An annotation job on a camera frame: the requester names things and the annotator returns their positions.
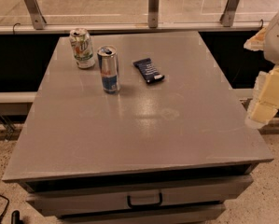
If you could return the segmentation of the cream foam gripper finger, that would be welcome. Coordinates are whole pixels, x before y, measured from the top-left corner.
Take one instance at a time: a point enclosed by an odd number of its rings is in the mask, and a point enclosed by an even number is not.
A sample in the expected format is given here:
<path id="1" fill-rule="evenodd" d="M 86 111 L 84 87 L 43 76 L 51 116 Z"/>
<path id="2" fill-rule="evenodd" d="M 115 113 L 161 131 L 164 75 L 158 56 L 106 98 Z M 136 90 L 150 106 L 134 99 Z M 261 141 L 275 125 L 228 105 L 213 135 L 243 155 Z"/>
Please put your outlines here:
<path id="1" fill-rule="evenodd" d="M 263 50 L 265 35 L 266 28 L 263 27 L 255 35 L 245 41 L 244 48 L 252 51 Z"/>
<path id="2" fill-rule="evenodd" d="M 271 71 L 260 71 L 247 108 L 245 124 L 253 129 L 267 125 L 279 110 L 279 65 Z"/>

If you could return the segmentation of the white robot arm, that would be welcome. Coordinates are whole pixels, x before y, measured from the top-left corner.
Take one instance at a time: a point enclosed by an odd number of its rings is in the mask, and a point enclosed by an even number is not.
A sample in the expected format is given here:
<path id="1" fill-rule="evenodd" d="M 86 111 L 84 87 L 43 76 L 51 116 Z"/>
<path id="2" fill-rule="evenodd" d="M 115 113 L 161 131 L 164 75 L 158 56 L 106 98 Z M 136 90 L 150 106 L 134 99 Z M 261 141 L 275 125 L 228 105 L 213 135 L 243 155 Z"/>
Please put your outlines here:
<path id="1" fill-rule="evenodd" d="M 253 98 L 247 108 L 245 124 L 253 129 L 267 125 L 279 110 L 279 11 L 267 27 L 247 39 L 244 48 L 263 51 L 274 64 L 269 72 L 260 71 L 255 81 Z"/>

